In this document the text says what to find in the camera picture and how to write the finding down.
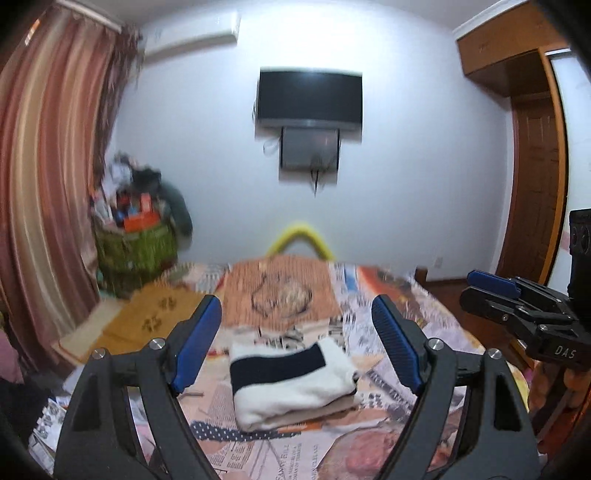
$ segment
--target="wooden door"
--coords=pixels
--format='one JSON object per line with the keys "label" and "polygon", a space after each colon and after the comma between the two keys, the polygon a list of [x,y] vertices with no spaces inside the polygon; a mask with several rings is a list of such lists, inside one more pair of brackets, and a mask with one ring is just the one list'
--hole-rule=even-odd
{"label": "wooden door", "polygon": [[497,274],[544,282],[544,264],[556,251],[555,219],[562,216],[554,105],[548,95],[514,102],[513,109],[513,195]]}

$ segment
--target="curtain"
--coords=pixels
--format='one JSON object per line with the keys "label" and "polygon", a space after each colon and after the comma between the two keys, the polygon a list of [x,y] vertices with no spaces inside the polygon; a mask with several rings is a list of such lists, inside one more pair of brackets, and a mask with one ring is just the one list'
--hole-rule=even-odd
{"label": "curtain", "polygon": [[0,296],[35,368],[98,301],[89,194],[118,37],[51,7],[0,74]]}
{"label": "curtain", "polygon": [[[107,71],[103,93],[100,100],[99,119],[96,123],[96,154],[95,154],[95,186],[98,187],[105,174],[105,152],[111,139],[113,126],[124,87],[129,80],[132,66],[138,58],[137,30],[124,28],[121,35],[115,40],[115,48],[111,58],[111,64]],[[139,74],[140,64],[136,63],[136,74]]]}

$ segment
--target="orange box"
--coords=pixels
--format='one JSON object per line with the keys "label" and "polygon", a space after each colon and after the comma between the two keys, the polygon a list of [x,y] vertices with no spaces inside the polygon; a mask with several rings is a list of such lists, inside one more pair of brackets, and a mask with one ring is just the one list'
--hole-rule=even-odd
{"label": "orange box", "polygon": [[131,215],[123,220],[125,232],[139,232],[146,230],[160,222],[160,215],[157,212],[141,212],[137,215]]}

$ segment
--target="wall-mounted tv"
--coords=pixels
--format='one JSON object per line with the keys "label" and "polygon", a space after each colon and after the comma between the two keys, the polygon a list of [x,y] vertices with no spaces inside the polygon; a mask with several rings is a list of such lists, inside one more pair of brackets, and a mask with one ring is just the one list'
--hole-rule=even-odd
{"label": "wall-mounted tv", "polygon": [[359,129],[361,74],[261,69],[256,117],[263,127]]}

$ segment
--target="folded clothing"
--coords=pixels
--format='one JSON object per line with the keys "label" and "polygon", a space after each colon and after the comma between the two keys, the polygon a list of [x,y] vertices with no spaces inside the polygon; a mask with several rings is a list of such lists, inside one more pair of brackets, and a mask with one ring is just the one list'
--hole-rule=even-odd
{"label": "folded clothing", "polygon": [[230,348],[230,381],[241,430],[299,423],[359,403],[355,366],[331,338],[297,352],[262,345]]}

